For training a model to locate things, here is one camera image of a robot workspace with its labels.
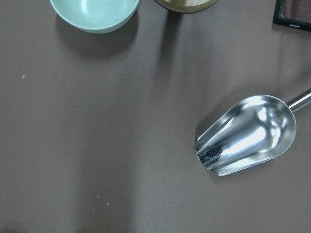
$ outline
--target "gold rim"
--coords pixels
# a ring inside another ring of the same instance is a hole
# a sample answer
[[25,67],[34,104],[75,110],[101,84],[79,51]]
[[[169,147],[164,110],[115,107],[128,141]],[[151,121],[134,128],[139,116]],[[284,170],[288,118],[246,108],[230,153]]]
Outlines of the gold rim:
[[155,0],[161,6],[181,13],[194,13],[209,8],[218,0]]

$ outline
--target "bowl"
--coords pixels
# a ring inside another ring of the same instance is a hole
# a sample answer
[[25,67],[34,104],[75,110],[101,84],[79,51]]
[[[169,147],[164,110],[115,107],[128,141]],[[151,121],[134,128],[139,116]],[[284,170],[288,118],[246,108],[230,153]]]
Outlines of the bowl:
[[139,0],[50,0],[58,15],[88,33],[112,32],[133,16]]

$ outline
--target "silver scoop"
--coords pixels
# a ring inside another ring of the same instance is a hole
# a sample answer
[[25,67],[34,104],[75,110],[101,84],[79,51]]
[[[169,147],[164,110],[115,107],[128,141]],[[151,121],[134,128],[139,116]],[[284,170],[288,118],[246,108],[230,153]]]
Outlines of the silver scoop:
[[293,112],[310,102],[311,89],[288,103],[268,95],[246,98],[198,137],[196,154],[219,176],[276,158],[294,141]]

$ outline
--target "light blue bowl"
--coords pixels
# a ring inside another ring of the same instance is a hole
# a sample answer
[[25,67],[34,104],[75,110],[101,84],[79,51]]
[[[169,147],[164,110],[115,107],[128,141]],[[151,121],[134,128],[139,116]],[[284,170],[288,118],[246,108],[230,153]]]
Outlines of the light blue bowl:
[[133,16],[139,0],[50,0],[61,18],[89,33],[108,33]]

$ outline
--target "scoop handle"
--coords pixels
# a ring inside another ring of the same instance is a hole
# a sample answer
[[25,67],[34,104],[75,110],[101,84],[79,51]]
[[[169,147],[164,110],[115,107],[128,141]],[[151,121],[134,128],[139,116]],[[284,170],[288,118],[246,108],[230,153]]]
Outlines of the scoop handle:
[[294,99],[288,101],[286,104],[292,113],[294,113],[309,103],[311,103],[311,88]]

